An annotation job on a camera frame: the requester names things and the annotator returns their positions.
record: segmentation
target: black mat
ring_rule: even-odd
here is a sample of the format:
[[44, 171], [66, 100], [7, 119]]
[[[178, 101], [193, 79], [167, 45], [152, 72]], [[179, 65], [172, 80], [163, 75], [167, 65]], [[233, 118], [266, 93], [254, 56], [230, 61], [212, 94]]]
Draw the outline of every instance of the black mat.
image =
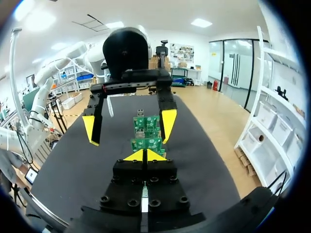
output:
[[[193, 214], [210, 218], [240, 200], [221, 157], [198, 121], [179, 97], [177, 119], [169, 142], [167, 158], [175, 160], [178, 176], [191, 202]], [[133, 117], [137, 109], [145, 116], [158, 115], [156, 96], [112, 97], [114, 117], [103, 108], [101, 144], [88, 143], [79, 117], [68, 129], [43, 165], [32, 193], [52, 212], [69, 222], [79, 217], [80, 207], [98, 209], [118, 158], [130, 155], [134, 137]]]

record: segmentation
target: glass wall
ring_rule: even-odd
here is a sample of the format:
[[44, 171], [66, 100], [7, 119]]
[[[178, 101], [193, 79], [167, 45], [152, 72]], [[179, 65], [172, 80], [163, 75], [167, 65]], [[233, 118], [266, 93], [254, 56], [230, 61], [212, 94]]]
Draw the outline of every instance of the glass wall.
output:
[[244, 107], [252, 77], [251, 40], [225, 41], [224, 75], [221, 92]]
[[[259, 40], [235, 39], [210, 42], [208, 80], [217, 80], [218, 91], [251, 111], [259, 83]], [[269, 82], [272, 70], [271, 58], [265, 57], [263, 85]]]
[[217, 41], [210, 43], [209, 51], [208, 80], [212, 83], [217, 80], [220, 83], [223, 67], [223, 42]]

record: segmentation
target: door frame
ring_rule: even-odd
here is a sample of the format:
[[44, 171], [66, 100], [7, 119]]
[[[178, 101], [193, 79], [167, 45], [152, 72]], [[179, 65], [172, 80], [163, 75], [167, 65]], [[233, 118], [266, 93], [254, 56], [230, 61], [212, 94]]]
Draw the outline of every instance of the door frame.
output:
[[209, 41], [209, 43], [213, 43], [213, 42], [222, 42], [223, 46], [222, 46], [222, 50], [223, 50], [223, 57], [222, 57], [222, 73], [221, 73], [221, 77], [220, 77], [220, 84], [219, 84], [219, 92], [221, 92], [222, 90], [222, 84], [223, 84], [223, 78], [224, 78], [224, 66], [225, 66], [225, 41], [228, 40], [251, 40], [252, 41], [252, 71], [251, 71], [251, 78], [250, 78], [250, 82], [249, 82], [249, 87], [248, 87], [248, 92], [247, 92], [247, 97], [246, 97], [246, 101], [245, 101], [245, 105], [244, 105], [244, 109], [246, 111], [248, 111], [246, 109], [247, 104], [248, 104], [248, 100], [249, 100], [249, 96], [251, 93], [251, 88], [252, 88], [252, 83], [253, 83], [253, 76], [254, 76], [254, 63], [255, 63], [255, 48], [254, 48], [254, 41], [259, 41], [259, 39], [251, 39], [251, 38], [236, 38], [236, 39], [225, 39], [225, 40], [213, 40], [213, 41]]

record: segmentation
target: floor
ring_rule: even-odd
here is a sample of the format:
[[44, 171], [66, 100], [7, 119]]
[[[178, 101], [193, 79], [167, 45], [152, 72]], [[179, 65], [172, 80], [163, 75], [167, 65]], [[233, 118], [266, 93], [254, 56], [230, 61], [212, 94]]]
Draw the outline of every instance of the floor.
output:
[[[210, 82], [214, 82], [214, 80], [217, 80], [211, 76], [209, 76], [208, 79]], [[248, 94], [247, 89], [234, 88], [230, 85], [223, 83], [221, 92], [223, 94], [225, 94], [227, 97], [229, 97], [230, 99], [232, 99], [233, 101], [235, 101], [238, 105], [241, 105], [242, 107], [244, 107], [246, 99], [247, 99], [247, 94]], [[249, 99], [248, 99], [248, 103], [247, 103], [247, 107], [246, 107], [249, 111], [251, 111], [253, 108], [256, 93], [257, 93], [256, 91], [251, 90], [251, 92], [249, 94]]]
[[[241, 198], [260, 186], [257, 176], [249, 177], [241, 165], [233, 147], [249, 117], [249, 113], [235, 101], [220, 92], [206, 89], [204, 86], [175, 87], [172, 89], [188, 106], [197, 118], [206, 134], [211, 139], [219, 155], [226, 164], [236, 184]], [[86, 108], [90, 92], [82, 91], [83, 99], [70, 110], [64, 110], [67, 127], [73, 124]], [[147, 95], [147, 90], [140, 90], [138, 95]]]

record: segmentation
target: yellow triangle marker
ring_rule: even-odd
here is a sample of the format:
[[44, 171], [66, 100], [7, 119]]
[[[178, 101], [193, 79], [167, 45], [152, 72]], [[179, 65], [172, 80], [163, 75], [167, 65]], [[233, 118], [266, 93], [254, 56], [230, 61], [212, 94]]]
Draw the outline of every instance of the yellow triangle marker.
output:
[[84, 121], [84, 126], [86, 128], [86, 133], [87, 133], [87, 137], [88, 137], [89, 142], [95, 146], [99, 146], [98, 143], [92, 141], [95, 116], [82, 116], [82, 119]]
[[162, 114], [163, 126], [164, 126], [164, 132], [165, 132], [165, 139], [163, 140], [163, 144], [166, 144], [170, 138], [173, 125], [176, 120], [177, 110], [176, 109], [163, 110], [161, 114]]
[[148, 158], [148, 161], [153, 161], [153, 160], [165, 161], [166, 160], [161, 155], [155, 153], [154, 151], [150, 149], [147, 149], [147, 158]]
[[140, 149], [139, 151], [136, 151], [134, 154], [131, 154], [130, 156], [128, 156], [124, 160], [126, 160], [126, 161], [133, 161], [133, 160], [142, 161], [142, 154], [143, 154], [143, 149]]

